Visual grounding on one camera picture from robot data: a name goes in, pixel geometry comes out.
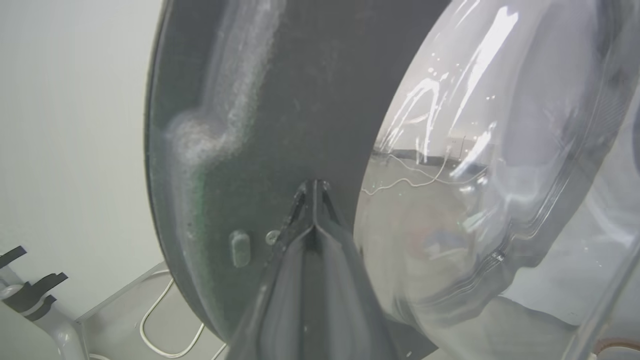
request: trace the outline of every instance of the transparent plastic dome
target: transparent plastic dome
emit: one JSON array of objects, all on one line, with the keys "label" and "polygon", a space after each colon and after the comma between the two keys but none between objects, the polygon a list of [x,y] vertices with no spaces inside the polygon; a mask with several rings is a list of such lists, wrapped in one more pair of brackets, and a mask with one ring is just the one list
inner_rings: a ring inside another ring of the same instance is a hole
[{"label": "transparent plastic dome", "polygon": [[639,34],[637,1],[449,5],[362,183],[387,314],[458,359],[590,354],[639,254]]}]

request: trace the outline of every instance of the black tape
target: black tape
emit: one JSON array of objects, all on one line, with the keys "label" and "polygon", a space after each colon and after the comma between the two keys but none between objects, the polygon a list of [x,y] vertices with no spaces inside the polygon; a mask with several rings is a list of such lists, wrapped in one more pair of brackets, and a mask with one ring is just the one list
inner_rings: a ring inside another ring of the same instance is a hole
[{"label": "black tape", "polygon": [[31,314],[28,314],[24,318],[29,320],[30,322],[34,322],[39,320],[41,317],[45,316],[49,310],[51,310],[51,304],[53,304],[57,299],[53,297],[53,295],[49,295],[44,298],[42,306],[40,306],[36,311],[33,311]]},{"label": "black tape", "polygon": [[67,280],[67,276],[63,272],[58,275],[49,274],[33,285],[29,285],[27,282],[22,289],[4,299],[3,302],[18,313],[23,313],[34,307],[47,291],[64,280]]},{"label": "black tape", "polygon": [[6,254],[0,256],[0,269],[9,265],[13,260],[16,260],[26,253],[27,252],[24,250],[24,247],[21,246],[15,247],[13,250],[9,250]]}]

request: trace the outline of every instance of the white wall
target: white wall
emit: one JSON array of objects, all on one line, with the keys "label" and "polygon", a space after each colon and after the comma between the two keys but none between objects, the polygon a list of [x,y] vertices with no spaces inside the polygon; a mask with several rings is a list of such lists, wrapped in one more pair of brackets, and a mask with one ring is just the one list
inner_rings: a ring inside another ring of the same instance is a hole
[{"label": "white wall", "polygon": [[143,112],[160,0],[0,3],[0,254],[77,318],[162,261]]}]

